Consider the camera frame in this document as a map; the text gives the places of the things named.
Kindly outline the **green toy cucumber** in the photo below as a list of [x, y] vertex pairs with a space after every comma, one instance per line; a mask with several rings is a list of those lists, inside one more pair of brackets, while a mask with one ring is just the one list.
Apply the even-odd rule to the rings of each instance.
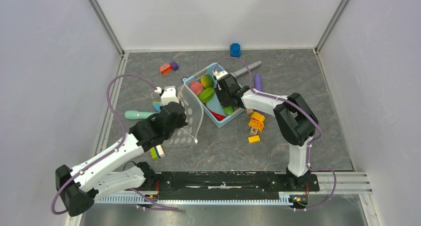
[[224, 107], [223, 111], [226, 116], [229, 116], [234, 112], [234, 109], [231, 106], [228, 106], [228, 107]]

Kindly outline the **green toy pea pod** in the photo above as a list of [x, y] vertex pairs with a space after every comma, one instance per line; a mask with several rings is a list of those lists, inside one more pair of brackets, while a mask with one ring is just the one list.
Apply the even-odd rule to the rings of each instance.
[[210, 102], [214, 95], [214, 89], [212, 87], [205, 88], [198, 96], [199, 100], [206, 104]]

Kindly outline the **clear polka dot zip bag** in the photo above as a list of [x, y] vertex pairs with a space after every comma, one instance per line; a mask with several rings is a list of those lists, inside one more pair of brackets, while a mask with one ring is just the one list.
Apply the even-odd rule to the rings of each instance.
[[191, 89], [183, 84], [176, 87], [179, 103], [185, 108], [188, 125], [176, 129], [169, 140], [165, 140], [163, 146], [166, 148], [180, 148], [193, 146], [198, 143], [198, 131], [202, 124], [204, 111], [197, 96]]

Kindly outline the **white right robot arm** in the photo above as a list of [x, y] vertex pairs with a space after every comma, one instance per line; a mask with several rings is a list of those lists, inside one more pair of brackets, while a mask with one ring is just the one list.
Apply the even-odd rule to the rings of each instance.
[[304, 187], [310, 175], [308, 151], [319, 126], [303, 97], [298, 93], [277, 96], [240, 86], [236, 78], [226, 71], [214, 71], [213, 75], [217, 82], [215, 93], [223, 107], [253, 109], [276, 118], [281, 135], [289, 145], [287, 185], [292, 190]]

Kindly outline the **red toy chili pepper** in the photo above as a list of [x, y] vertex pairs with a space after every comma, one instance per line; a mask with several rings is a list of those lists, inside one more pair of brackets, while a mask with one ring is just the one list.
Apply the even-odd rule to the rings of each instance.
[[215, 117], [215, 119], [217, 121], [222, 121], [222, 120], [224, 120], [226, 118], [226, 116], [224, 116], [224, 115], [218, 114], [218, 113], [213, 112], [213, 111], [210, 111], [210, 112]]

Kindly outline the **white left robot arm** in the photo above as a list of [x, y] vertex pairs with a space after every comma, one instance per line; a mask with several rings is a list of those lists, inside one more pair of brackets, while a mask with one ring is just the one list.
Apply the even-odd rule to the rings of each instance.
[[79, 165], [62, 165], [55, 171], [57, 194], [51, 211], [58, 215], [55, 204], [60, 198], [65, 213], [74, 217], [86, 212], [96, 200], [115, 192], [141, 187], [152, 189], [154, 174], [139, 165], [126, 171], [113, 170], [124, 162], [154, 149], [169, 140], [177, 129], [187, 126], [185, 109], [180, 102], [169, 102], [161, 111], [138, 121], [123, 137], [105, 151]]

